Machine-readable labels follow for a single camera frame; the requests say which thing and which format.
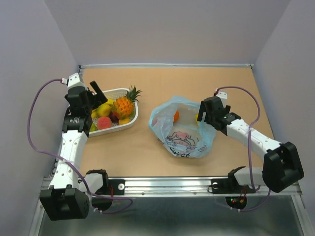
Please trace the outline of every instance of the metal frame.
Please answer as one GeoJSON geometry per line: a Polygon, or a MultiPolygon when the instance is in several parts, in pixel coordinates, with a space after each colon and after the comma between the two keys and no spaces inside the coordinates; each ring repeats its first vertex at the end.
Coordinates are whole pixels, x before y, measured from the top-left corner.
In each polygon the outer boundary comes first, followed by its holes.
{"type": "MultiPolygon", "coordinates": [[[[227,197],[231,194],[212,194],[208,192],[209,185],[214,178],[226,177],[112,177],[110,179],[124,179],[125,195],[132,198],[150,197],[227,197]]],[[[45,178],[42,189],[47,189],[52,177],[45,178]]],[[[248,196],[266,196],[268,188],[262,186],[259,191],[248,196]]],[[[298,215],[304,235],[314,235],[312,225],[304,209],[301,200],[301,189],[298,183],[288,187],[280,193],[272,193],[273,196],[292,196],[292,200],[298,215]]],[[[44,215],[44,208],[38,201],[29,236],[37,236],[44,215]]]]}
{"type": "Polygon", "coordinates": [[[292,201],[300,221],[300,225],[305,236],[315,235],[309,215],[304,207],[301,196],[292,196],[292,201]]]}
{"type": "Polygon", "coordinates": [[[85,68],[128,68],[128,67],[249,67],[253,64],[228,64],[228,63],[108,63],[80,65],[80,69],[85,68]]]}

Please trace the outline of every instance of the plastic bag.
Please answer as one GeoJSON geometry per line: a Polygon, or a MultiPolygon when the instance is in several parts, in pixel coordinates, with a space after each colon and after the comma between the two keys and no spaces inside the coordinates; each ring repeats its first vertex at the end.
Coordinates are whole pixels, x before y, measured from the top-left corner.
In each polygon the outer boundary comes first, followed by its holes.
{"type": "Polygon", "coordinates": [[[211,149],[215,129],[205,122],[196,122],[200,103],[174,96],[169,102],[153,109],[149,127],[158,140],[174,156],[200,158],[211,149]],[[176,111],[180,116],[174,122],[176,111]]]}

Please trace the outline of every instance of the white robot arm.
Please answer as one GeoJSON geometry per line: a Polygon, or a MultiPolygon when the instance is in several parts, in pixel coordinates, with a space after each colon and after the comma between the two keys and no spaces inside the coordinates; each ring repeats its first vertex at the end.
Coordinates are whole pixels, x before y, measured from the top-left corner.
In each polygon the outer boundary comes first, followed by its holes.
{"type": "MultiPolygon", "coordinates": [[[[65,98],[69,107],[63,121],[61,157],[77,168],[81,164],[83,148],[92,125],[92,110],[107,101],[96,82],[90,84],[96,94],[80,81],[77,73],[67,80],[68,94],[65,98]]],[[[204,122],[247,146],[249,126],[238,115],[229,112],[226,101],[225,92],[202,101],[198,121],[204,117],[204,122]]],[[[251,134],[252,151],[263,161],[263,168],[253,168],[252,177],[256,185],[266,185],[272,191],[280,192],[304,176],[296,147],[292,143],[282,144],[254,129],[251,134]]],[[[104,185],[104,179],[108,180],[106,172],[85,177],[92,192],[104,185]]],[[[235,186],[239,190],[239,187],[250,185],[249,168],[240,167],[231,171],[227,180],[227,188],[232,192],[235,186]]],[[[218,180],[213,193],[222,193],[220,191],[226,187],[223,181],[222,178],[218,180]]],[[[49,189],[42,190],[39,198],[51,220],[79,219],[86,218],[89,212],[90,199],[86,192],[73,169],[65,161],[59,160],[49,189]]]]}
{"type": "MultiPolygon", "coordinates": [[[[96,82],[90,84],[97,94],[91,92],[80,81],[78,73],[71,75],[67,80],[68,94],[65,98],[69,102],[69,107],[63,120],[60,153],[64,160],[58,161],[49,189],[42,190],[39,196],[51,220],[86,218],[89,212],[90,199],[86,194],[87,190],[82,183],[79,184],[78,175],[65,161],[78,169],[92,125],[92,110],[107,102],[96,82]]],[[[103,186],[103,175],[91,175],[93,177],[86,176],[85,181],[91,180],[89,189],[95,192],[103,186]]]]}
{"type": "MultiPolygon", "coordinates": [[[[216,130],[230,136],[248,147],[249,125],[240,116],[230,113],[226,106],[227,93],[219,92],[201,102],[198,121],[212,125],[216,130]]],[[[303,168],[294,144],[282,144],[272,140],[251,128],[251,149],[263,162],[263,168],[253,168],[252,177],[255,185],[266,185],[274,192],[281,192],[304,177],[303,168]]],[[[236,180],[239,186],[251,184],[249,168],[241,167],[229,173],[229,178],[236,180]]]]}

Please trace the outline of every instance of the wire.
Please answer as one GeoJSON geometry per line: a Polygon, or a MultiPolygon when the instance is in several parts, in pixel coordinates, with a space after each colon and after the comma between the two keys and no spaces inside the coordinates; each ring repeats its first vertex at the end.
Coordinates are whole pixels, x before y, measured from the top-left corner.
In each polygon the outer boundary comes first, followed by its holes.
{"type": "Polygon", "coordinates": [[[259,204],[259,205],[255,206],[255,207],[253,207],[253,208],[250,208],[250,209],[243,209],[243,210],[240,210],[240,209],[232,208],[232,207],[230,207],[230,206],[227,206],[227,205],[224,205],[224,204],[218,203],[217,201],[216,201],[216,204],[218,204],[218,205],[220,205],[220,206],[222,206],[222,207],[225,207],[225,208],[231,209],[231,210],[233,210],[233,209],[234,209],[234,210],[236,210],[236,211],[240,211],[240,212],[249,212],[249,211],[256,210],[256,209],[260,208],[262,205],[264,205],[264,204],[267,202],[267,200],[269,199],[269,197],[270,197],[270,193],[271,193],[271,190],[269,189],[268,194],[267,194],[267,197],[265,198],[265,200],[264,200],[261,204],[259,204]]]}
{"type": "Polygon", "coordinates": [[[241,195],[238,197],[239,199],[242,198],[243,191],[244,191],[244,198],[243,199],[245,199],[245,196],[246,196],[246,187],[245,186],[241,189],[241,195]]]}
{"type": "Polygon", "coordinates": [[[34,106],[35,106],[35,103],[38,99],[38,96],[40,94],[40,92],[47,86],[49,85],[50,83],[52,82],[56,82],[56,81],[59,81],[59,82],[62,82],[62,79],[53,79],[53,80],[50,80],[48,82],[46,82],[42,87],[40,87],[40,89],[38,90],[38,92],[36,93],[36,96],[33,100],[33,103],[31,105],[31,108],[30,108],[30,113],[29,113],[29,117],[28,117],[28,123],[27,123],[27,135],[28,135],[28,141],[29,141],[29,144],[30,146],[37,152],[39,153],[43,153],[43,154],[46,154],[46,155],[49,155],[49,156],[52,156],[54,158],[58,158],[59,160],[61,161],[64,161],[77,175],[78,177],[83,181],[84,183],[84,186],[86,187],[87,189],[87,193],[92,195],[92,196],[95,196],[95,197],[98,197],[98,198],[104,198],[104,199],[109,199],[109,200],[128,200],[130,201],[130,203],[119,209],[119,210],[114,210],[114,211],[99,211],[97,208],[95,208],[94,210],[99,212],[99,213],[102,213],[102,214],[113,214],[113,213],[118,213],[118,212],[121,212],[125,209],[127,209],[129,206],[131,206],[131,204],[133,203],[133,200],[131,198],[126,198],[126,197],[106,197],[106,196],[103,196],[103,195],[99,195],[99,194],[95,194],[95,193],[92,193],[90,191],[90,188],[88,186],[88,183],[86,182],[85,178],[81,175],[81,173],[79,172],[79,170],[74,166],[72,165],[69,161],[67,161],[65,158],[63,158],[62,156],[59,156],[53,152],[49,152],[49,151],[45,151],[45,150],[40,150],[38,149],[37,147],[35,147],[34,143],[32,142],[32,139],[31,139],[31,134],[30,134],[30,126],[31,126],[31,117],[32,117],[32,113],[33,113],[33,109],[34,109],[34,106]]]}
{"type": "Polygon", "coordinates": [[[248,131],[248,142],[247,142],[247,147],[248,147],[248,162],[249,162],[249,167],[250,167],[250,178],[251,178],[251,185],[252,185],[252,188],[257,191],[260,189],[260,186],[258,188],[255,188],[255,185],[254,185],[254,179],[253,179],[253,176],[252,176],[252,126],[259,120],[260,118],[260,105],[257,101],[257,99],[255,98],[255,96],[249,92],[247,89],[245,88],[242,88],[242,87],[239,87],[239,86],[224,86],[224,87],[220,87],[216,90],[215,92],[215,95],[218,94],[219,90],[221,89],[240,89],[244,92],[246,92],[249,96],[251,96],[253,98],[253,100],[255,101],[256,105],[257,105],[257,118],[250,124],[249,126],[249,131],[248,131]]]}
{"type": "Polygon", "coordinates": [[[245,190],[245,195],[244,195],[244,197],[243,197],[243,201],[245,200],[245,197],[246,197],[246,194],[247,194],[247,192],[246,192],[246,187],[244,187],[244,190],[245,190]]]}
{"type": "Polygon", "coordinates": [[[111,186],[111,188],[110,188],[110,193],[111,193],[111,196],[114,197],[114,188],[113,188],[113,186],[111,186]]]}
{"type": "Polygon", "coordinates": [[[214,186],[218,186],[218,184],[217,183],[215,183],[215,184],[210,184],[209,186],[208,186],[208,188],[207,188],[207,192],[208,193],[212,193],[212,191],[210,191],[210,188],[213,188],[214,186]]]}

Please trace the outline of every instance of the pineapple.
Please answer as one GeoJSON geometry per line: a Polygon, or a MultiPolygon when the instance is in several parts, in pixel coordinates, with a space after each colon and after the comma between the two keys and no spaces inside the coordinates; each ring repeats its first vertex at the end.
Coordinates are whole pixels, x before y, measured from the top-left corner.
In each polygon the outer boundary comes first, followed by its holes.
{"type": "Polygon", "coordinates": [[[132,87],[127,92],[126,96],[118,98],[113,106],[112,112],[118,119],[125,119],[133,112],[133,103],[138,101],[137,97],[140,96],[141,90],[136,90],[136,87],[132,87]]]}

